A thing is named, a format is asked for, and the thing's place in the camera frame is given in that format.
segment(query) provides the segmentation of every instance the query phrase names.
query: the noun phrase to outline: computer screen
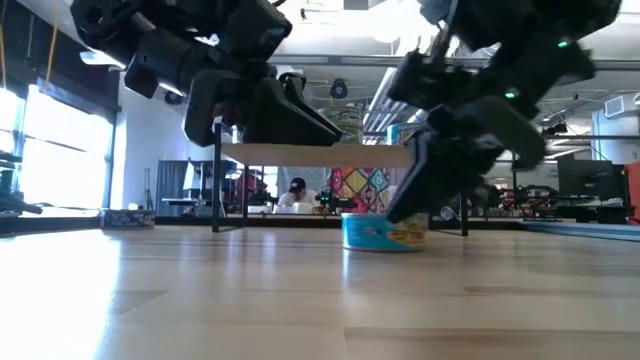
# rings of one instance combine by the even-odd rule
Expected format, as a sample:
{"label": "computer screen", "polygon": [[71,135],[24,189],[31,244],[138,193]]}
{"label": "computer screen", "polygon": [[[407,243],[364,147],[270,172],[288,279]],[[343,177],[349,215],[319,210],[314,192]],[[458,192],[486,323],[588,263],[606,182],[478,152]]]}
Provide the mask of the computer screen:
{"label": "computer screen", "polygon": [[605,201],[623,197],[622,181],[611,161],[558,160],[562,196],[597,196]]}

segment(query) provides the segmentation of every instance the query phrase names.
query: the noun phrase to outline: tin can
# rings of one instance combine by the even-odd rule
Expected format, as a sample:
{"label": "tin can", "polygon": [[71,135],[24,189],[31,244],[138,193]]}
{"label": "tin can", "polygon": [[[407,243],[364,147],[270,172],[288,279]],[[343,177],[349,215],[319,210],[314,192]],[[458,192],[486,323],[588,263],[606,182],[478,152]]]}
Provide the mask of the tin can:
{"label": "tin can", "polygon": [[423,124],[403,123],[387,127],[387,145],[403,144],[416,130],[423,129]]}
{"label": "tin can", "polygon": [[417,214],[397,224],[385,214],[342,214],[342,247],[379,252],[421,251],[427,243],[428,216]]}
{"label": "tin can", "polygon": [[353,106],[331,106],[319,112],[342,130],[341,143],[362,144],[362,110]]}

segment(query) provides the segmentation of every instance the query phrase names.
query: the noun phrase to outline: man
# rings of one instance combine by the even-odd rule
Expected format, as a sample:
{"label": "man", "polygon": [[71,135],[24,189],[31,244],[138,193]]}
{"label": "man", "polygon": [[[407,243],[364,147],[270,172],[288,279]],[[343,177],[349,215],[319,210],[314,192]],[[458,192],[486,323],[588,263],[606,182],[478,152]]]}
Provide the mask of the man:
{"label": "man", "polygon": [[291,180],[289,191],[283,194],[278,201],[278,206],[293,206],[294,203],[316,204],[316,192],[307,190],[307,183],[303,178]]}

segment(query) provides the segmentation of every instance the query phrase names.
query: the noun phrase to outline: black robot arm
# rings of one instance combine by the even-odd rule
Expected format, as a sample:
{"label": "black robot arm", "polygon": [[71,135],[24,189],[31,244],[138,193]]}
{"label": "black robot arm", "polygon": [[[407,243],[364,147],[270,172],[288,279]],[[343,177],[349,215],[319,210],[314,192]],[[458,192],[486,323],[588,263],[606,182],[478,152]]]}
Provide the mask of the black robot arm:
{"label": "black robot arm", "polygon": [[[611,24],[621,0],[419,0],[441,29],[430,55],[410,52],[388,96],[427,110],[425,130],[409,144],[413,165],[388,218],[433,211],[443,198],[482,183],[504,150],[516,170],[546,155],[529,121],[557,84],[592,79],[595,67],[578,40]],[[452,36],[475,51],[499,44],[477,73],[447,63]]]}
{"label": "black robot arm", "polygon": [[[239,126],[243,141],[329,146],[341,132],[308,106],[267,60],[291,23],[266,0],[74,0],[84,43],[126,66],[127,88],[151,98],[158,86],[187,96],[183,128],[213,143],[214,118]],[[197,38],[216,35],[215,46]],[[291,127],[304,132],[292,134]]]}

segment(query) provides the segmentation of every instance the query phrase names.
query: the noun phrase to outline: shelf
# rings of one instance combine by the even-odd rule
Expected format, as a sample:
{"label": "shelf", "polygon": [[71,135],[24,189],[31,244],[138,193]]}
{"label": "shelf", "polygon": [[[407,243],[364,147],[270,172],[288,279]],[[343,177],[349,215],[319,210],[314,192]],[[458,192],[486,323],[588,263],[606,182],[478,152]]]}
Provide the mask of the shelf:
{"label": "shelf", "polygon": [[222,155],[251,166],[408,168],[411,164],[409,151],[402,145],[222,144]]}

